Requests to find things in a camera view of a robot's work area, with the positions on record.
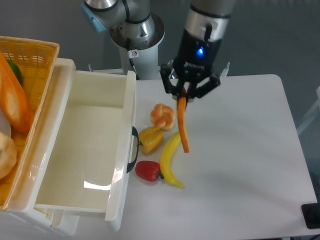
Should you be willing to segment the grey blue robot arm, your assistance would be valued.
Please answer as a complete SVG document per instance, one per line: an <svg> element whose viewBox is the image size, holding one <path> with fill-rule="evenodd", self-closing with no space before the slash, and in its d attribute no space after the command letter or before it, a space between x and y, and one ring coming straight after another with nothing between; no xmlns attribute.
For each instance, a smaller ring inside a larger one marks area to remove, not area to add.
<svg viewBox="0 0 320 240"><path fill-rule="evenodd" d="M165 36L161 18L148 0L85 0L81 4L97 32L108 31L117 45L124 73L139 80L161 77L174 99L202 98L218 87L213 63L233 10L233 0L193 0L190 4L177 56L158 63L158 46Z"/></svg>

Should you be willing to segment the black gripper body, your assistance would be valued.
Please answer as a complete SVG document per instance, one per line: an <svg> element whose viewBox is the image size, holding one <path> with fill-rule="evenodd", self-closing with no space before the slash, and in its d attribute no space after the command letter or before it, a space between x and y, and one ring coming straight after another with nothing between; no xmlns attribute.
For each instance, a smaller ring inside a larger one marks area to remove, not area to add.
<svg viewBox="0 0 320 240"><path fill-rule="evenodd" d="M200 36L193 36L184 30L173 68L182 81L193 82L197 76L202 79L214 74L213 62L220 46L220 40L210 40L211 28L206 28Z"/></svg>

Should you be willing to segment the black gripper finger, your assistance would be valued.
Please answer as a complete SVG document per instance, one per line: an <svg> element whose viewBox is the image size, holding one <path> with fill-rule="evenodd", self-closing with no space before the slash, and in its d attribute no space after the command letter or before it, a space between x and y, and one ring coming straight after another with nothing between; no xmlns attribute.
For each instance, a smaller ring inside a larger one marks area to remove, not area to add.
<svg viewBox="0 0 320 240"><path fill-rule="evenodd" d="M201 99L213 89L217 88L220 84L220 77L214 73L206 78L202 78L200 75L197 75L195 81L191 82L187 89L187 102L192 102L194 98Z"/></svg>
<svg viewBox="0 0 320 240"><path fill-rule="evenodd" d="M185 82L181 79L177 79L176 85L173 85L170 79L173 67L169 64L162 64L160 66L160 76L164 86L164 90L167 94L172 94L172 98L179 100L181 97L186 96Z"/></svg>

